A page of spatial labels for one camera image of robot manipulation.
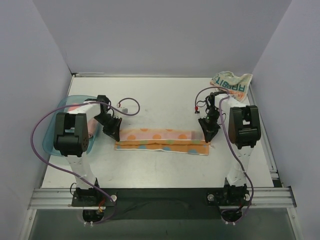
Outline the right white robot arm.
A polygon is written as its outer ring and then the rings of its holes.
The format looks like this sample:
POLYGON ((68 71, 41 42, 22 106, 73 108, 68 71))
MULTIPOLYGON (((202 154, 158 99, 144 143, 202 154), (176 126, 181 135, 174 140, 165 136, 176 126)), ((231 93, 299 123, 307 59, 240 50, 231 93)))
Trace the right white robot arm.
POLYGON ((247 183, 252 183, 247 170, 252 151, 261 139, 259 110, 256 105, 245 105, 226 91, 210 93, 205 100, 206 117, 199 118, 204 140, 210 143, 222 129, 227 144, 235 160, 225 178, 223 188, 212 193, 209 201, 219 206, 239 205, 249 203, 252 192, 247 190, 247 183))

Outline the orange polka dot towel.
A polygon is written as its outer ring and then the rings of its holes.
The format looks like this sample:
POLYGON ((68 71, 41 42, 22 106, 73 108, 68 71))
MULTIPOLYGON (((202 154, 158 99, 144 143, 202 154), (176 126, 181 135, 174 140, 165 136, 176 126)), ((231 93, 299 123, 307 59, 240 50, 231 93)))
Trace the orange polka dot towel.
POLYGON ((205 142, 201 131, 136 128, 120 131, 117 151, 161 151, 179 154, 207 156, 210 144, 205 142))

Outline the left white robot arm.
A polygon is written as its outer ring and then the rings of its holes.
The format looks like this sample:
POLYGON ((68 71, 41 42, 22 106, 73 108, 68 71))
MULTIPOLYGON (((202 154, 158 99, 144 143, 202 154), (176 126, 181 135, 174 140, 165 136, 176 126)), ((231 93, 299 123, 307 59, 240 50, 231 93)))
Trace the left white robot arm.
POLYGON ((95 206, 103 198, 98 190, 98 179, 87 161, 89 147, 88 122, 91 119, 103 126, 103 133, 115 141, 120 140, 122 118, 108 113, 110 100, 105 95, 88 98, 82 105, 70 112, 59 112, 55 117, 53 146, 68 161, 75 174, 75 196, 88 205, 95 206))

